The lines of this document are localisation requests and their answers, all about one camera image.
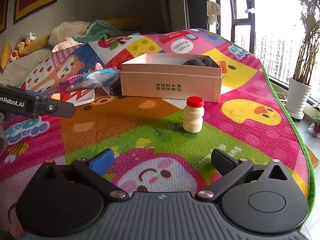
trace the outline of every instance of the black plush toy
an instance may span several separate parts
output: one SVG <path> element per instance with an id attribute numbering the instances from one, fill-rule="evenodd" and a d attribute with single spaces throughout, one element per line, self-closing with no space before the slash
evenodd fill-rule
<path id="1" fill-rule="evenodd" d="M 208 57 L 205 57 L 202 61 L 199 59 L 189 59 L 183 65 L 211 67 L 211 61 Z"/>

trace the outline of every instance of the green towel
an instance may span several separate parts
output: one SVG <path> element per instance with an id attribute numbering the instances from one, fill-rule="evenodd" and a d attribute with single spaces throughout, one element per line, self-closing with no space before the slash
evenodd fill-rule
<path id="1" fill-rule="evenodd" d="M 76 34 L 72 38 L 77 42 L 90 42 L 119 36 L 123 36 L 123 33 L 117 28 L 105 21 L 95 20 L 87 28 L 85 34 Z"/>

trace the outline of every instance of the small yogurt bottle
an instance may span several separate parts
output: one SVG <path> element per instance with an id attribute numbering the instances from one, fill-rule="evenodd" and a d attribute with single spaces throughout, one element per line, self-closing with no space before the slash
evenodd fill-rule
<path id="1" fill-rule="evenodd" d="M 184 108 L 183 128 L 187 132 L 196 133 L 202 129 L 204 115 L 204 102 L 200 97 L 188 97 Z"/>

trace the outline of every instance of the white sign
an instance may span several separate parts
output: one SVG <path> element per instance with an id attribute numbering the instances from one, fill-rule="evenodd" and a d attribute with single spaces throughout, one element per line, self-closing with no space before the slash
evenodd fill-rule
<path id="1" fill-rule="evenodd" d="M 184 54 L 188 53 L 193 49 L 193 43 L 185 38 L 174 41 L 171 44 L 171 49 L 175 53 Z"/>

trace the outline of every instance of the green mat edge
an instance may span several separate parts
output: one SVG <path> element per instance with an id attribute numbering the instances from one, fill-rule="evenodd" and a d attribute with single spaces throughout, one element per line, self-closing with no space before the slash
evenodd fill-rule
<path id="1" fill-rule="evenodd" d="M 216 33 L 213 33 L 213 34 L 219 36 L 220 38 L 224 39 L 227 42 L 230 42 L 231 44 L 237 46 L 238 48 L 243 49 L 240 46 L 238 46 L 237 44 L 233 43 L 232 41 L 228 41 L 227 39 L 223 38 L 222 36 L 220 36 L 220 35 L 218 35 Z M 265 70 L 265 67 L 264 67 L 263 63 L 255 55 L 253 55 L 253 56 L 260 61 L 260 64 L 261 64 L 261 67 L 262 67 L 262 70 L 263 70 L 263 74 L 264 74 L 264 77 L 265 77 L 265 79 L 267 81 L 267 84 L 268 84 L 273 96 L 277 100 L 279 106 L 282 108 L 282 111 L 284 112 L 285 116 L 287 117 L 291 127 L 293 128 L 294 133 L 296 134 L 297 139 L 299 141 L 299 144 L 300 144 L 300 146 L 302 148 L 303 154 L 304 154 L 304 156 L 306 158 L 307 167 L 308 167 L 308 174 L 309 174 L 309 195 L 308 195 L 309 212 L 308 212 L 308 216 L 307 216 L 307 218 L 308 218 L 310 213 L 311 213 L 311 211 L 312 211 L 313 205 L 315 203 L 315 198 L 316 198 L 316 180 L 315 180 L 315 174 L 313 172 L 311 159 L 309 157 L 309 153 L 308 153 L 306 145 L 304 144 L 303 139 L 302 139 L 302 137 L 301 137 L 301 135 L 300 135 L 300 133 L 298 131 L 298 128 L 296 127 L 295 123 L 293 122 L 293 120 L 292 120 L 291 116 L 289 115 L 287 109 L 284 107 L 284 105 L 280 101 L 280 99 L 279 99 L 278 95 L 276 94 L 276 91 L 274 90 L 273 86 L 271 85 L 270 79 L 268 77 L 268 74 L 267 74 L 267 72 Z"/>

